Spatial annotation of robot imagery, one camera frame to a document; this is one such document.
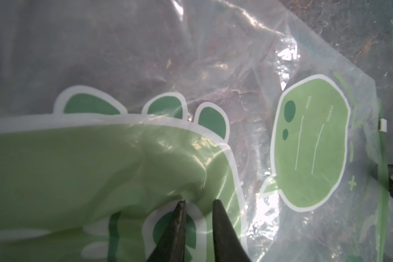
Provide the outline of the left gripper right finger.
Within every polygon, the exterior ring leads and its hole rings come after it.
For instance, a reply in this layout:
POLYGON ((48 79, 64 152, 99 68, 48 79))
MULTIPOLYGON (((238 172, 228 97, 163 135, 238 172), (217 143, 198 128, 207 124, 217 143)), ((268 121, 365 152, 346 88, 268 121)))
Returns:
POLYGON ((212 227, 215 262, 250 262, 222 202, 218 199, 213 202, 212 227))

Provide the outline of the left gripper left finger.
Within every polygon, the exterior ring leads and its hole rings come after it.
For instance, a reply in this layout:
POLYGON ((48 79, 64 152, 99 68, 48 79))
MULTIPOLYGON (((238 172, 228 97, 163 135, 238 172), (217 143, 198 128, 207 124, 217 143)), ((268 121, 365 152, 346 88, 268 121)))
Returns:
POLYGON ((148 262, 184 262, 186 242, 186 202, 179 201, 148 262))

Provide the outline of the green zipper bag with coasters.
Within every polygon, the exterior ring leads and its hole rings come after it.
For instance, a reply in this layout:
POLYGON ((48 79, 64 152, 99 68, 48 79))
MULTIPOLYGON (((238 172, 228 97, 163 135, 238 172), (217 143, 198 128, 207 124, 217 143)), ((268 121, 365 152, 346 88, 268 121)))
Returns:
POLYGON ((375 81, 278 1, 0 1, 0 262, 393 261, 375 81))

